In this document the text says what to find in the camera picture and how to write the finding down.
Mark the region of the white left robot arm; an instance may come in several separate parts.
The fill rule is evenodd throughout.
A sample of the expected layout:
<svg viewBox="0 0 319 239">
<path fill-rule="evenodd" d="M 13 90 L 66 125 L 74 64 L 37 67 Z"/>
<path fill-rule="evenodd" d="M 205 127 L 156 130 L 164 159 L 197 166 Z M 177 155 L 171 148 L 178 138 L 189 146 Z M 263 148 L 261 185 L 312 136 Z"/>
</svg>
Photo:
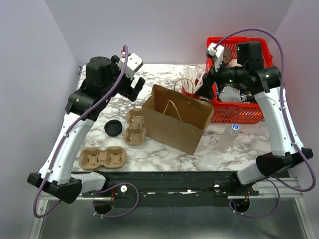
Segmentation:
<svg viewBox="0 0 319 239">
<path fill-rule="evenodd" d="M 85 79 L 66 105 L 64 121 L 57 141 L 44 165 L 31 173 L 27 182 L 57 199 L 71 204 L 81 193 L 94 191 L 104 197 L 111 185 L 100 173 L 72 174 L 73 163 L 85 136 L 98 119 L 107 101 L 120 94 L 135 101 L 145 80 L 131 86 L 143 60 L 135 53 L 128 58 L 97 56 L 85 67 Z"/>
</svg>

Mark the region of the black coffee cup lid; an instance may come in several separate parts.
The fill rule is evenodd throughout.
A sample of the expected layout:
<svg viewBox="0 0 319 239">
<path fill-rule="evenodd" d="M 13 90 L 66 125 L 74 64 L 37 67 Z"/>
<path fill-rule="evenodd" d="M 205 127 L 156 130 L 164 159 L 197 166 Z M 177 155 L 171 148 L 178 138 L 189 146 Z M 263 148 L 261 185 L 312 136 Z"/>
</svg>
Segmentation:
<svg viewBox="0 0 319 239">
<path fill-rule="evenodd" d="M 104 125 L 104 130 L 108 136 L 116 137 L 122 132 L 123 126 L 119 120 L 112 119 L 106 122 Z"/>
</svg>

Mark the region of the brown paper bag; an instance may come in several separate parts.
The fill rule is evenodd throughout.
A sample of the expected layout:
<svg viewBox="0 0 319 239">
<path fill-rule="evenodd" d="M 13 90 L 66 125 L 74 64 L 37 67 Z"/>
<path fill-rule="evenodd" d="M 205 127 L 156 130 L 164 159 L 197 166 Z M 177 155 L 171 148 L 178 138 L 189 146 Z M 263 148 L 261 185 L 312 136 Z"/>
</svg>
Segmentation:
<svg viewBox="0 0 319 239">
<path fill-rule="evenodd" d="M 214 114 L 211 103 L 157 84 L 142 111 L 148 137 L 189 155 L 194 155 Z"/>
</svg>

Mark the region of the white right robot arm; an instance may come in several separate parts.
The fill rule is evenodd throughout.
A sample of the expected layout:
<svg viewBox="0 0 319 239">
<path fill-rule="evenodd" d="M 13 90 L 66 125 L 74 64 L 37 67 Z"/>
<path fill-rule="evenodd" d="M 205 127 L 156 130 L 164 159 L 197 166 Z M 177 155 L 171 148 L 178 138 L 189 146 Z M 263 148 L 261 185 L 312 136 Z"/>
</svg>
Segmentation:
<svg viewBox="0 0 319 239">
<path fill-rule="evenodd" d="M 240 66 L 225 66 L 223 54 L 222 45 L 211 43 L 208 46 L 206 55 L 213 59 L 213 66 L 204 74 L 203 84 L 196 94 L 212 99 L 213 84 L 243 84 L 254 95 L 271 140 L 271 152 L 258 156 L 255 163 L 238 171 L 235 179 L 230 181 L 230 191 L 241 195 L 247 190 L 247 184 L 307 162 L 314 154 L 310 148 L 304 147 L 294 129 L 285 90 L 281 88 L 279 68 L 264 67 L 261 42 L 237 44 L 237 62 Z"/>
</svg>

